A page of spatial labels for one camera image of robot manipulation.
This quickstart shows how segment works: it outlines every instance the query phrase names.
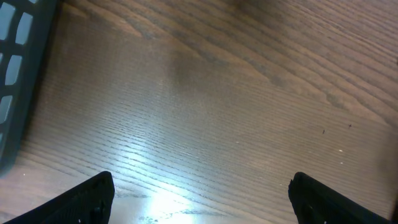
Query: rectangular hole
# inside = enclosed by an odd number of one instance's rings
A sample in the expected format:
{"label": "rectangular hole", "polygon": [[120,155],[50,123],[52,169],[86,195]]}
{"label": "rectangular hole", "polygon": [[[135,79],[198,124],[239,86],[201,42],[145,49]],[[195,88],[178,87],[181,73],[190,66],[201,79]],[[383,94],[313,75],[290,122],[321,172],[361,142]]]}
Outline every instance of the rectangular hole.
{"label": "rectangular hole", "polygon": [[6,72],[6,85],[15,84],[15,82],[18,79],[21,63],[22,63],[22,56],[19,55],[11,56]]}
{"label": "rectangular hole", "polygon": [[24,12],[19,21],[17,37],[15,43],[24,45],[29,37],[30,27],[32,26],[33,16]]}
{"label": "rectangular hole", "polygon": [[8,117],[8,112],[10,111],[12,102],[12,96],[4,96],[1,98],[0,102],[0,124],[3,124]]}
{"label": "rectangular hole", "polygon": [[8,30],[10,29],[11,19],[14,16],[15,7],[3,3],[0,8],[0,40],[5,40],[8,36]]}

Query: brown wood tabletop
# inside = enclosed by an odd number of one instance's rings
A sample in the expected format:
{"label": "brown wood tabletop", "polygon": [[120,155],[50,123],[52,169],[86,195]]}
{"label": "brown wood tabletop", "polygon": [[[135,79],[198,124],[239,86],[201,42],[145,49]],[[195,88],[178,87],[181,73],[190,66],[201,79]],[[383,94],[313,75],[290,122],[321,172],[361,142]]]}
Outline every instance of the brown wood tabletop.
{"label": "brown wood tabletop", "polygon": [[298,171],[388,218],[397,19],[396,0],[65,0],[0,222],[104,170],[110,223],[297,223]]}

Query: wooden surface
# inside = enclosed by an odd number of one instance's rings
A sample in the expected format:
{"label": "wooden surface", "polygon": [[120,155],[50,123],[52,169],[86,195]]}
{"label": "wooden surface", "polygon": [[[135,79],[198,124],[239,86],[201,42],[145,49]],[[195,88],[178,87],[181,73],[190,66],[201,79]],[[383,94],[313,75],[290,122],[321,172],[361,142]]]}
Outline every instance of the wooden surface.
{"label": "wooden surface", "polygon": [[102,170],[116,184],[111,223],[296,223],[287,186],[298,171],[388,217],[397,9],[66,0],[0,179],[0,222]]}

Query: dark object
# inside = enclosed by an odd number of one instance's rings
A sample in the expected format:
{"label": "dark object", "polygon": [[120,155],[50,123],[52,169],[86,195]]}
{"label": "dark object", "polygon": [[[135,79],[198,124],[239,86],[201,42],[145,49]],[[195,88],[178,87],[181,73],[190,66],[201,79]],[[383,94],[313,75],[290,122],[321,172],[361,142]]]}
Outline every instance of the dark object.
{"label": "dark object", "polygon": [[0,0],[0,175],[13,165],[58,0]]}
{"label": "dark object", "polygon": [[299,224],[392,223],[302,172],[290,182],[289,199]]}
{"label": "dark object", "polygon": [[102,172],[5,224],[106,224],[111,216],[113,197],[112,175]]}

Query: plastic crate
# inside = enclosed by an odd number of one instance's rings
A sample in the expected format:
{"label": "plastic crate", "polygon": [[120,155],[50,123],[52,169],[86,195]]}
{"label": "plastic crate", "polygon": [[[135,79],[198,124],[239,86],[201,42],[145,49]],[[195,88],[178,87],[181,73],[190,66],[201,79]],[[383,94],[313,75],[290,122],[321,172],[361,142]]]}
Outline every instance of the plastic crate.
{"label": "plastic crate", "polygon": [[0,176],[14,164],[58,0],[0,0]]}

